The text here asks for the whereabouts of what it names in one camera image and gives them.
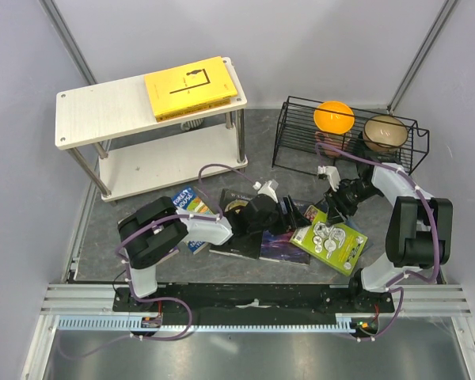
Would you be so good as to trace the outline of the green cartoon book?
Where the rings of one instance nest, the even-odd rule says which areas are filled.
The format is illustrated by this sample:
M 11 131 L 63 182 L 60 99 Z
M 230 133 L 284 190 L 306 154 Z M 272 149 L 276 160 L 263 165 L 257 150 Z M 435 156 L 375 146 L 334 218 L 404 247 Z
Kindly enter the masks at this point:
M 311 224 L 298 228 L 290 243 L 340 274 L 350 276 L 368 237 L 345 223 L 330 226 L 327 214 L 314 205 L 307 208 L 304 216 Z

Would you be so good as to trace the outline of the blue paperback book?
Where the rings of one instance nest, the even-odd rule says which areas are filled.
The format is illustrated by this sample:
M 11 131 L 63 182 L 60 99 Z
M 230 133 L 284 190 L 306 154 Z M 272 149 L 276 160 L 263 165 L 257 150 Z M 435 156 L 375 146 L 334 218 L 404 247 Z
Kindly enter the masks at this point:
M 223 107 L 223 106 L 227 106 L 230 103 L 231 103 L 230 98 L 222 99 L 222 100 L 211 102 L 211 103 L 200 104 L 200 105 L 190 107 L 190 108 L 182 108 L 182 109 L 179 109 L 179 110 L 176 110 L 176 111 L 167 112 L 167 113 L 162 114 L 162 115 L 156 115 L 155 119 L 156 119 L 157 122 L 162 122 L 162 121 L 165 121 L 165 120 L 172 120 L 172 119 L 176 119 L 176 118 L 179 118 L 179 117 L 182 117 L 182 116 L 191 115 L 191 114 L 194 114 L 194 113 L 206 111 L 206 110 L 209 110 L 209 109 L 220 108 L 220 107 Z

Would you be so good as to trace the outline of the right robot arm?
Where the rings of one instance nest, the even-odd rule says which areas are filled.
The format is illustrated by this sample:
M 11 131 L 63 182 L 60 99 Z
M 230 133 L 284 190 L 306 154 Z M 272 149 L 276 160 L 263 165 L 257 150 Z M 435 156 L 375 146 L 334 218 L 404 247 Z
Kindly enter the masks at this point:
M 334 166 L 319 166 L 317 175 L 329 181 L 325 201 L 331 225 L 346 221 L 360 203 L 376 195 L 393 206 L 385 252 L 350 280 L 346 299 L 353 310 L 367 310 L 375 302 L 375 292 L 388 292 L 410 276 L 436 282 L 440 267 L 450 258 L 452 202 L 425 192 L 393 163 L 368 162 L 353 180 L 341 179 Z

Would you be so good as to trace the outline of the yellow hardcover book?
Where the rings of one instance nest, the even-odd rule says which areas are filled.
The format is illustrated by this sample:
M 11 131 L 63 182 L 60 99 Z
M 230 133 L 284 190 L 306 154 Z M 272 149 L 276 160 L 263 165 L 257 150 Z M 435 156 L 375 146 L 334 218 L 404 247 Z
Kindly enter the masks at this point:
M 154 117 L 238 95 L 221 56 L 146 74 L 144 82 Z

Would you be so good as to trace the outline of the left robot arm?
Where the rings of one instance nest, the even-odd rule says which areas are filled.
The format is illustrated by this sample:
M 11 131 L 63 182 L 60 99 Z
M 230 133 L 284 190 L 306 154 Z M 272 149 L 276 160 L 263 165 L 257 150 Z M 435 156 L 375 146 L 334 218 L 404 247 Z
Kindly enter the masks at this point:
M 131 303 L 149 311 L 158 302 L 156 267 L 180 242 L 224 245 L 233 238 L 264 231 L 282 235 L 309 225 L 289 196 L 274 200 L 259 194 L 219 215 L 186 210 L 163 196 L 118 222 L 116 254 L 126 265 Z

